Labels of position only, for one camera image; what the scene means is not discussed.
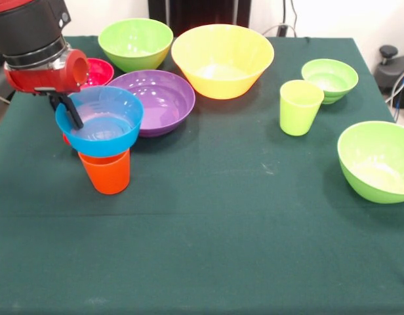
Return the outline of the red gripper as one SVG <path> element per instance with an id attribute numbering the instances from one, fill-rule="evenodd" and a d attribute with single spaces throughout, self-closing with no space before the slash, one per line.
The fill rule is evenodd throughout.
<path id="1" fill-rule="evenodd" d="M 12 68 L 4 64 L 6 78 L 10 85 L 23 93 L 38 94 L 47 91 L 57 93 L 74 93 L 81 89 L 88 79 L 89 63 L 84 52 L 68 49 L 57 59 L 41 66 L 29 69 Z M 49 96 L 53 110 L 62 103 L 75 129 L 83 128 L 77 109 L 72 99 L 66 94 Z"/>

